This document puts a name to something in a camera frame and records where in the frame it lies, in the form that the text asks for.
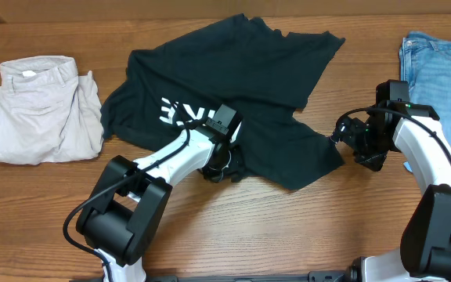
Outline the black Nike t-shirt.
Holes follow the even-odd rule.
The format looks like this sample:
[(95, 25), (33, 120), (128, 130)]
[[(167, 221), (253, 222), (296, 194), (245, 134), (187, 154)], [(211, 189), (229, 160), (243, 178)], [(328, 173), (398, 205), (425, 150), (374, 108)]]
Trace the black Nike t-shirt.
[(262, 176), (299, 190), (343, 164), (333, 142), (294, 119), (342, 45), (329, 32), (282, 34), (238, 14), (134, 50), (124, 83), (102, 105), (103, 136), (157, 151), (185, 121), (226, 105), (242, 122), (225, 177)]

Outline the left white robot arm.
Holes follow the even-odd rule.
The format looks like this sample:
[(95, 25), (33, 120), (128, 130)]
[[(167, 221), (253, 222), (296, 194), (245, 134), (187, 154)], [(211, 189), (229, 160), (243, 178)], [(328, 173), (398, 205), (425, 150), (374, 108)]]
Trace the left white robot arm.
[(144, 281), (142, 258), (160, 225), (173, 188), (200, 170), (219, 182), (232, 161), (239, 125), (198, 125), (153, 154), (110, 160), (90, 197), (70, 214), (85, 238), (82, 250), (102, 262), (103, 281)]

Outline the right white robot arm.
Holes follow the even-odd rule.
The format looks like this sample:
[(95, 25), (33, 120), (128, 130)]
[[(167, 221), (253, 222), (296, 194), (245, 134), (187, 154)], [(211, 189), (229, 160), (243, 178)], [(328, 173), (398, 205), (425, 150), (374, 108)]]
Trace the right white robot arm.
[(403, 231), (399, 248), (359, 258), (348, 281), (451, 281), (451, 148), (430, 106), (386, 101), (340, 116), (332, 141), (350, 146), (355, 162), (377, 172), (388, 152), (409, 162), (422, 197)]

